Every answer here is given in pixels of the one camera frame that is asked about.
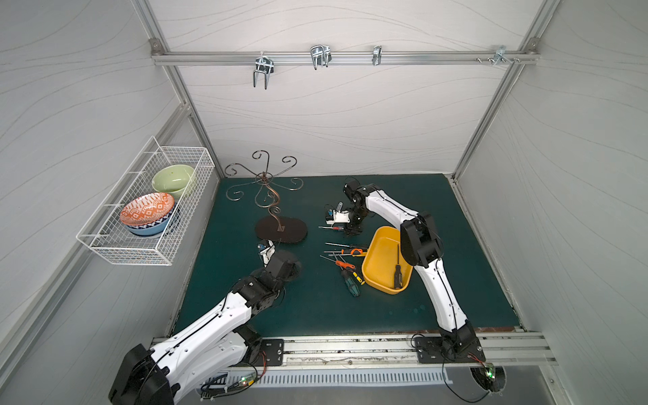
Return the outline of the green black screwdriver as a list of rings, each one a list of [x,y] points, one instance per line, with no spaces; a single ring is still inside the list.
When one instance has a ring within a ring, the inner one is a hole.
[[[333,256],[333,257],[334,257],[334,259],[344,261],[344,260],[343,260],[341,257],[339,257],[339,256]],[[357,283],[356,283],[356,279],[355,279],[354,276],[351,274],[351,272],[349,272],[349,271],[347,271],[347,270],[343,270],[343,269],[340,268],[340,274],[341,274],[341,276],[342,276],[342,278],[343,278],[343,280],[344,280],[344,284],[345,284],[347,290],[349,291],[349,293],[351,293],[351,295],[352,295],[354,298],[358,298],[358,297],[360,297],[359,285],[357,285]]]

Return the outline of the black yellow striped screwdriver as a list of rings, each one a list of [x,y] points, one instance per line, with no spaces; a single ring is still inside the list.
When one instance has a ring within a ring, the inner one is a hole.
[[[344,263],[344,267],[347,271],[351,272],[351,274],[354,276],[354,278],[361,284],[364,285],[366,282],[359,276],[356,270],[356,266],[354,266],[351,263]]]

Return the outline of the yellow plastic storage tray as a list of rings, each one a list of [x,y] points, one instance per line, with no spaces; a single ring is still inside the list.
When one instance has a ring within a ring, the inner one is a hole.
[[[362,263],[364,281],[369,286],[388,295],[397,295],[408,288],[413,266],[407,263],[401,253],[400,263],[403,272],[403,288],[395,290],[393,279],[396,265],[396,248],[400,245],[401,234],[396,228],[383,226],[373,236],[368,253]]]

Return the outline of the orange black screwdriver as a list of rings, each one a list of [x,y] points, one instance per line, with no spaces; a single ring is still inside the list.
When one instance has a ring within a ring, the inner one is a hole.
[[[332,242],[326,242],[325,245],[331,248],[329,251],[324,251],[324,253],[329,256],[363,258],[368,253],[367,246],[346,245]]]

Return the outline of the black yellow-capped screwdriver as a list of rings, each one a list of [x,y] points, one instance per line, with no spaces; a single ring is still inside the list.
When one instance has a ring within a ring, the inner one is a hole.
[[[401,251],[400,251],[399,244],[397,244],[397,248],[396,248],[396,257],[397,259],[396,259],[394,279],[393,279],[393,288],[395,290],[401,290],[401,288],[403,288],[403,272],[400,263]]]

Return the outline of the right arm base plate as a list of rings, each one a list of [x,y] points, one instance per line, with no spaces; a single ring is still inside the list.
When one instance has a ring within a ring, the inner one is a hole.
[[[420,364],[482,364],[486,363],[483,348],[475,337],[472,341],[454,341],[450,337],[425,336],[417,333],[410,339]]]

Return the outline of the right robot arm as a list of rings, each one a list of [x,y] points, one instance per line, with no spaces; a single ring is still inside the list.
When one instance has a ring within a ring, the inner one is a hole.
[[[356,180],[344,185],[344,194],[352,206],[347,232],[360,232],[365,217],[378,214],[400,231],[400,253],[422,279],[435,310],[441,342],[440,352],[447,359],[469,358],[486,361],[476,332],[457,302],[447,278],[443,249],[435,221],[430,214],[405,207],[389,197],[380,187],[362,185]]]

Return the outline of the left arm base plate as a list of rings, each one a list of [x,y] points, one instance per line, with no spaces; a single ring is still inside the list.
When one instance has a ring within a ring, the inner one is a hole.
[[[262,339],[254,366],[279,367],[284,363],[285,341],[283,339]]]

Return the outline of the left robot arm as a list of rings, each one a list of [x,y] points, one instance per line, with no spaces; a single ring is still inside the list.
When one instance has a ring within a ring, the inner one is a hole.
[[[248,326],[298,278],[302,265],[289,251],[239,279],[213,309],[147,349],[130,349],[108,393],[112,404],[177,404],[224,369],[258,356],[261,338]]]

